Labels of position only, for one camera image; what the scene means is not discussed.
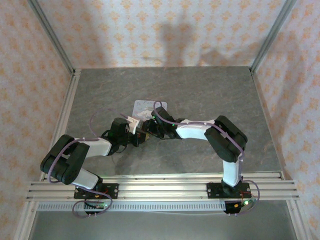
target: patterned wall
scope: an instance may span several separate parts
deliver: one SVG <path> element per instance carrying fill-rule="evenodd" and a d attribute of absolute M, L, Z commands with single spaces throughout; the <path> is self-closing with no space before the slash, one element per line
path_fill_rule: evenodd
<path fill-rule="evenodd" d="M 285 0 L 39 0 L 76 68 L 250 66 Z"/>
<path fill-rule="evenodd" d="M 40 177 L 70 80 L 26 0 L 0 4 L 0 239 L 12 239 Z"/>
<path fill-rule="evenodd" d="M 320 236 L 320 5 L 297 1 L 258 70 L 276 150 Z"/>

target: robotic arm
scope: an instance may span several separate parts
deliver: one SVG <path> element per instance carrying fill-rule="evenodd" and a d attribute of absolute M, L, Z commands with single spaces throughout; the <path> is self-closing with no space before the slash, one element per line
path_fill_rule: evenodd
<path fill-rule="evenodd" d="M 242 184 L 239 161 L 243 157 L 247 137 L 225 116 L 216 120 L 192 122 L 187 119 L 174 119 L 162 107 L 152 113 L 152 119 L 141 121 L 133 117 L 117 117 L 110 130 L 105 131 L 95 141 L 78 141 L 64 151 L 53 166 L 51 176 L 60 182 L 74 184 L 89 190 L 100 191 L 102 178 L 82 168 L 84 160 L 92 156 L 110 156 L 121 146 L 128 144 L 138 147 L 144 143 L 148 135 L 163 139 L 201 139 L 207 140 L 223 161 L 223 191 L 234 196 L 240 191 Z M 63 135 L 43 159 L 40 169 L 48 173 L 54 160 L 62 149 L 78 138 Z"/>

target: gray marble floor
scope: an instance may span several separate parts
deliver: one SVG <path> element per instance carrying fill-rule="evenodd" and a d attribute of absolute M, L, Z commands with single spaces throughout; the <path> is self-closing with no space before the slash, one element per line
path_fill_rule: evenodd
<path fill-rule="evenodd" d="M 176 118 L 207 121 L 225 115 L 248 138 L 244 172 L 281 169 L 259 97 L 247 67 L 149 67 L 82 70 L 67 134 L 93 137 L 88 123 L 101 107 L 131 115 L 135 100 L 160 100 Z M 93 128 L 108 130 L 113 112 L 101 112 Z M 221 159 L 207 141 L 148 139 L 112 157 L 86 159 L 83 167 L 101 177 L 123 174 L 219 173 Z"/>

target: floral wallpaper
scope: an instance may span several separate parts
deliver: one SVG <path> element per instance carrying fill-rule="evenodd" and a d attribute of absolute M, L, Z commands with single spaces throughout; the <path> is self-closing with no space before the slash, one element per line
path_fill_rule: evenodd
<path fill-rule="evenodd" d="M 285 0 L 39 0 L 75 68 L 250 66 Z"/>
<path fill-rule="evenodd" d="M 285 171 L 320 236 L 320 5 L 299 0 L 258 69 L 257 87 Z"/>
<path fill-rule="evenodd" d="M 0 239 L 40 177 L 70 75 L 26 0 L 0 4 Z"/>

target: black mounting plate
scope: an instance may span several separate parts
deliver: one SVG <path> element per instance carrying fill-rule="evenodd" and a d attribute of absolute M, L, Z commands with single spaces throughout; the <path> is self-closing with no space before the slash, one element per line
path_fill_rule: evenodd
<path fill-rule="evenodd" d="M 112 199 L 117 199 L 118 198 L 118 193 L 119 193 L 119 184 L 118 183 L 102 183 L 102 187 L 100 192 L 106 193 L 110 195 Z M 76 188 L 74 190 L 74 199 L 107 199 L 106 196 L 104 195 L 96 195 L 92 192 L 85 191 L 81 188 Z"/>
<path fill-rule="evenodd" d="M 206 184 L 206 193 L 208 199 L 250 199 L 252 197 L 250 185 L 247 182 L 241 182 L 239 189 L 233 194 L 225 193 L 221 182 L 209 182 Z"/>

